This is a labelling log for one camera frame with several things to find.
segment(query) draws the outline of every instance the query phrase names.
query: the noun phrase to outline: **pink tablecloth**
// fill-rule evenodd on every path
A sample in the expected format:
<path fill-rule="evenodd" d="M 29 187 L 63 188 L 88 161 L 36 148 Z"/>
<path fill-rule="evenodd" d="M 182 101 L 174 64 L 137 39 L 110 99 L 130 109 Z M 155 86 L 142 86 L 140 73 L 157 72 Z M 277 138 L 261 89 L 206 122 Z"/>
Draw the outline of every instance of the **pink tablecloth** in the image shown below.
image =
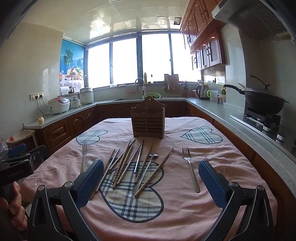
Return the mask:
<path fill-rule="evenodd" d="M 133 140 L 130 119 L 107 119 L 95 125 L 54 153 L 29 176 L 21 186 L 22 197 L 32 202 L 40 184 L 54 188 L 66 181 L 74 181 L 80 173 L 82 143 L 88 143 L 86 166 L 89 166 L 96 158 L 106 163 L 113 149 L 121 147 L 124 150 L 129 140 Z M 134 150 L 142 140 L 136 138 Z M 209 122 L 196 117 L 166 118 L 164 138 L 145 138 L 142 158 L 151 142 L 154 143 L 152 152 L 157 153 L 159 158 L 152 163 L 147 177 L 172 147 L 174 150 L 152 186 L 146 188 L 139 199 L 135 200 L 131 194 L 135 179 L 134 159 L 116 190 L 110 185 L 111 173 L 101 191 L 81 208 L 85 219 L 102 241 L 201 240 L 222 211 L 216 207 L 198 175 L 201 160 L 208 160 L 229 182 L 236 181 L 241 187 L 263 185 L 276 224 L 277 202 L 266 182 L 242 153 Z M 183 146 L 190 149 L 200 193 L 194 191 L 188 163 L 182 159 Z M 234 234 L 242 214 L 243 208 L 228 238 Z M 66 229 L 70 230 L 65 216 L 62 214 L 61 217 Z"/>

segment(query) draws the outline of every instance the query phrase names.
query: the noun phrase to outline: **fork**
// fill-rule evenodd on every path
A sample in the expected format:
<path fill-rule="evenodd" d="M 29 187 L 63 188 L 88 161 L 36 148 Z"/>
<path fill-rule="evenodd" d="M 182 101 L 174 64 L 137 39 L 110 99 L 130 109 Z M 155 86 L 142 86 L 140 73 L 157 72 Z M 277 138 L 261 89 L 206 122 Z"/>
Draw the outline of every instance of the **fork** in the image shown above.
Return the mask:
<path fill-rule="evenodd" d="M 190 155 L 190 151 L 189 151 L 188 147 L 183 147 L 182 148 L 182 155 L 183 155 L 183 159 L 188 161 L 188 163 L 189 163 L 189 168 L 190 168 L 190 172 L 191 172 L 191 177 L 192 177 L 192 181 L 193 181 L 194 190 L 195 190 L 195 192 L 200 193 L 200 187 L 198 185 L 198 182 L 197 182 L 193 167 L 192 167 L 191 162 L 190 162 L 191 155 Z"/>
<path fill-rule="evenodd" d="M 87 152 L 87 144 L 83 144 L 82 145 L 82 155 L 83 155 L 83 160 L 82 160 L 82 164 L 81 164 L 81 169 L 80 169 L 80 173 L 85 172 L 85 155 L 88 153 Z"/>

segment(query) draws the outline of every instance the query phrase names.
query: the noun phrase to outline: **power outlet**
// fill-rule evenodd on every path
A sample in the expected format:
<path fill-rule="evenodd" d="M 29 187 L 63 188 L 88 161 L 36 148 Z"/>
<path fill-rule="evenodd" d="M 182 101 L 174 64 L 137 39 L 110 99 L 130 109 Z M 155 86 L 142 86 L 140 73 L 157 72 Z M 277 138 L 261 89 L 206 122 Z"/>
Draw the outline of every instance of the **power outlet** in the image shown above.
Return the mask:
<path fill-rule="evenodd" d="M 36 94 L 31 94 L 30 95 L 30 101 L 36 100 L 36 96 L 37 96 L 37 99 L 41 99 L 40 95 L 42 95 L 42 97 L 44 97 L 44 93 L 43 92 L 39 92 L 39 93 L 36 93 Z"/>

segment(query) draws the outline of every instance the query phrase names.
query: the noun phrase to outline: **metal spoon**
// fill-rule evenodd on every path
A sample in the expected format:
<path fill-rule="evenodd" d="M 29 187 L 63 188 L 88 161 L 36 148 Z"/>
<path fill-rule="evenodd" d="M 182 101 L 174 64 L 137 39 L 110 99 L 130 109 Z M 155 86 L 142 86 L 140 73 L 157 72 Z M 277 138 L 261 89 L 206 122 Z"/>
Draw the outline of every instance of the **metal spoon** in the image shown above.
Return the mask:
<path fill-rule="evenodd" d="M 135 193 L 139 190 L 139 188 L 140 188 L 140 186 L 141 186 L 141 182 L 142 182 L 142 180 L 143 180 L 143 178 L 144 178 L 144 176 L 145 176 L 146 171 L 148 170 L 148 168 L 149 168 L 149 166 L 150 166 L 150 163 L 151 163 L 152 159 L 153 159 L 154 157 L 156 157 L 156 158 L 159 157 L 159 156 L 158 156 L 157 154 L 155 154 L 155 153 L 149 154 L 149 156 L 151 157 L 150 162 L 148 163 L 148 165 L 147 165 L 145 171 L 143 172 L 143 175 L 141 176 L 141 179 L 138 181 L 137 185 L 135 185 L 135 187 L 133 188 L 133 194 L 135 194 Z"/>

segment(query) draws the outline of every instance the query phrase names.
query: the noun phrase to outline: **window frame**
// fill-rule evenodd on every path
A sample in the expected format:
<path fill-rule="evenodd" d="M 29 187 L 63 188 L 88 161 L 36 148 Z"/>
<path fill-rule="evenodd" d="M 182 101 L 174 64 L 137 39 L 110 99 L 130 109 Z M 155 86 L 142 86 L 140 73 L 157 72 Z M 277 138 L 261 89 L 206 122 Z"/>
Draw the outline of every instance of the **window frame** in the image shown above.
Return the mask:
<path fill-rule="evenodd" d="M 174 31 L 174 30 L 170 30 L 170 31 L 144 31 L 141 33 L 132 33 L 132 34 L 128 34 L 125 36 L 119 36 L 119 37 L 115 37 L 115 38 L 108 38 L 108 39 L 104 39 L 102 41 L 99 42 L 95 42 L 92 43 L 88 46 L 86 46 L 85 49 L 85 57 L 88 58 L 88 51 L 89 49 L 96 47 L 98 45 L 102 45 L 102 44 L 107 44 L 109 43 L 109 70 L 110 70 L 110 84 L 113 84 L 113 43 L 117 42 L 117 41 L 121 41 L 121 40 L 126 40 L 126 39 L 132 39 L 132 38 L 136 38 L 136 49 L 137 49 L 137 70 L 138 70 L 138 78 L 144 78 L 144 73 L 143 73 L 143 51 L 142 51 L 142 35 L 145 34 L 168 34 L 168 38 L 169 38 L 169 46 L 170 46 L 170 65 L 171 65 L 171 71 L 172 71 L 172 75 L 174 74 L 174 67 L 173 67 L 173 49 L 172 49 L 172 38 L 171 38 L 171 34 L 182 34 L 179 30 Z M 88 59 L 85 61 L 85 73 L 88 73 Z M 85 79 L 85 86 L 88 86 L 88 78 Z M 108 88 L 109 86 L 102 86 L 102 87 L 98 87 L 98 88 Z"/>

